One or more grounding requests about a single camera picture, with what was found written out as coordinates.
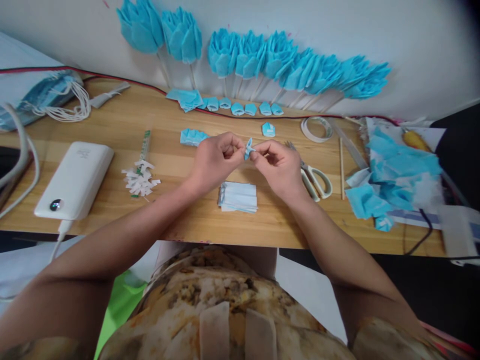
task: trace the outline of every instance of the hand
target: hand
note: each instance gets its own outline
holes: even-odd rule
[[[287,204],[308,195],[300,172],[300,155],[278,141],[268,140],[253,148],[250,159],[268,181],[271,189]]]
[[[203,140],[196,150],[193,168],[185,184],[194,194],[204,196],[245,161],[245,150],[244,142],[232,132]]]

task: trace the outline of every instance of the red cable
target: red cable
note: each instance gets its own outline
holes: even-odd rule
[[[76,68],[76,67],[73,67],[73,66],[67,66],[67,65],[62,65],[62,66],[35,66],[35,67],[12,67],[12,68],[0,69],[0,74],[15,74],[15,73],[40,72],[40,71],[60,71],[60,70],[72,70],[72,71],[76,71],[78,73],[92,75],[93,77],[126,81],[126,82],[129,82],[129,83],[132,83],[132,84],[140,85],[140,86],[155,90],[155,91],[161,93],[162,95],[167,95],[167,92],[160,89],[159,87],[149,85],[149,84],[144,83],[144,82],[135,81],[135,80],[131,80],[131,79],[120,77],[120,76],[107,75],[107,74],[103,74],[103,73],[100,73],[100,72],[83,70],[83,69],[79,69],[79,68]],[[210,114],[210,115],[214,115],[214,116],[220,116],[220,117],[224,117],[224,118],[231,118],[231,119],[265,120],[265,119],[271,119],[272,118],[271,116],[246,117],[246,116],[226,115],[226,114],[211,112],[211,111],[208,111],[208,110],[205,110],[205,109],[199,109],[199,108],[196,108],[195,110],[200,112],[200,113]],[[317,114],[317,116],[322,116],[322,117],[325,117],[325,118],[336,118],[336,119],[343,119],[344,118],[344,116],[333,115],[333,114]],[[384,120],[392,123],[395,126],[399,126],[391,118],[389,118],[387,116],[383,116],[383,115],[354,115],[354,116],[351,116],[351,118],[357,118],[357,119],[358,118],[364,118],[364,117],[384,119]],[[305,116],[276,116],[276,118],[277,119],[304,119]]]

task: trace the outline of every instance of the scissors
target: scissors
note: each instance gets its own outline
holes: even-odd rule
[[[285,144],[292,150],[298,151],[291,141],[286,141]],[[310,193],[311,198],[318,203],[320,199],[326,199],[332,195],[332,183],[330,179],[323,172],[317,168],[311,167],[310,165],[305,164],[305,162],[300,158],[300,171],[301,179],[305,184],[306,189]],[[323,182],[325,182],[325,190],[321,187],[319,181],[317,180],[318,175]]]

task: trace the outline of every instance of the white wall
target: white wall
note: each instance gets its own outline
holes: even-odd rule
[[[460,1],[153,1],[164,10],[181,5],[192,12],[204,50],[220,27],[266,35],[285,30],[300,50],[312,47],[341,60],[364,54],[376,63],[390,62],[389,84],[379,96],[344,100],[333,113],[438,119],[480,100],[479,48]],[[132,50],[120,34],[115,8],[122,0],[105,2],[109,8],[102,0],[0,0],[0,30],[65,64],[161,86],[158,59]],[[166,64],[173,85],[188,89],[187,66],[171,59]],[[195,78],[200,91],[222,94],[222,82],[205,55],[195,67]],[[228,80],[230,96],[233,80]],[[255,85],[244,85],[240,98],[248,98]],[[278,90],[272,83],[257,100],[271,100]],[[281,103],[296,96],[288,93]],[[328,100],[325,96],[312,109],[321,109]]]

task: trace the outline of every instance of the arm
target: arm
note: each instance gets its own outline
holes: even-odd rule
[[[98,229],[55,259],[0,318],[0,352],[58,336],[95,350],[115,277],[137,262],[183,210],[225,180],[244,154],[244,143],[232,133],[202,141],[190,175],[178,188]]]
[[[274,140],[255,149],[251,160],[290,208],[318,265],[332,282],[348,340],[354,339],[360,322],[372,316],[426,337],[383,269],[310,198],[302,183],[298,152]]]

